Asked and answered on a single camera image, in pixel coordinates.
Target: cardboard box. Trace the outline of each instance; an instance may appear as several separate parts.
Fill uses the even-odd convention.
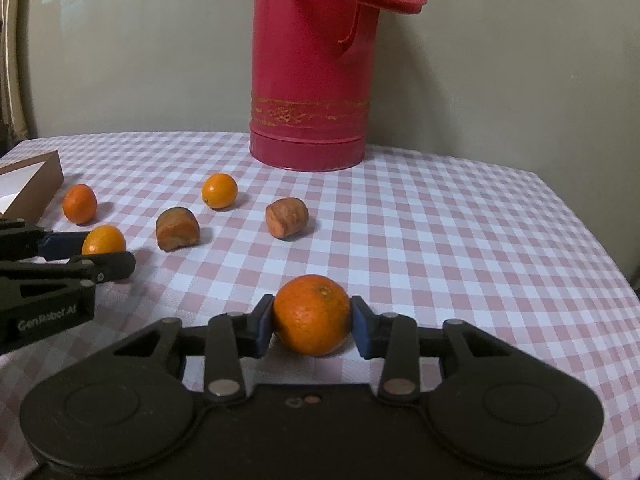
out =
[[[58,152],[0,168],[0,216],[37,224],[64,180]]]

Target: red thermos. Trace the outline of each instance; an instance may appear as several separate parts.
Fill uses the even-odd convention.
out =
[[[364,158],[380,9],[426,0],[255,0],[251,153],[297,171]]]

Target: small orange fruit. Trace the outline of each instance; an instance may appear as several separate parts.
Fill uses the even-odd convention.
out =
[[[229,207],[238,196],[238,184],[226,173],[211,175],[202,186],[202,199],[212,209]]]
[[[91,231],[82,244],[82,254],[121,253],[127,250],[124,235],[112,225],[100,225]]]
[[[94,218],[97,209],[94,190],[87,184],[72,186],[62,201],[62,212],[74,224],[86,224]]]
[[[278,291],[273,320],[286,346],[304,355],[321,356],[337,349],[349,335],[351,305],[340,285],[308,274]]]

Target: wall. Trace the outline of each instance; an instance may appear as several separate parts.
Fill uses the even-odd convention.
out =
[[[22,0],[40,136],[248,123],[252,0]],[[640,262],[640,0],[430,0],[384,14],[374,142],[540,175]]]

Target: pink and white gingham tablecloth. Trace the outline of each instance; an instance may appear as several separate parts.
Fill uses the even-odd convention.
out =
[[[0,357],[0,478],[34,467],[18,425],[27,391],[56,371],[161,317],[185,326],[248,311],[300,274],[324,274],[377,312],[423,326],[465,319],[587,383],[606,411],[589,464],[605,478],[640,473],[640,304],[613,261],[535,174],[479,162],[370,147],[366,161],[335,173],[269,168],[248,153],[247,134],[165,132],[28,140],[0,166],[59,150],[63,189],[40,224],[76,230],[60,203],[73,184],[92,186],[98,223],[117,225],[138,266],[129,283],[98,287],[92,322]],[[212,173],[234,176],[237,208],[214,212],[200,199]],[[305,200],[312,233],[276,240],[264,209]],[[186,206],[203,227],[199,247],[165,254],[156,217]],[[244,360],[248,386],[269,382],[370,382],[382,363],[355,348],[331,358],[275,345]],[[424,359],[422,388],[439,381]],[[185,375],[202,384],[198,363]]]

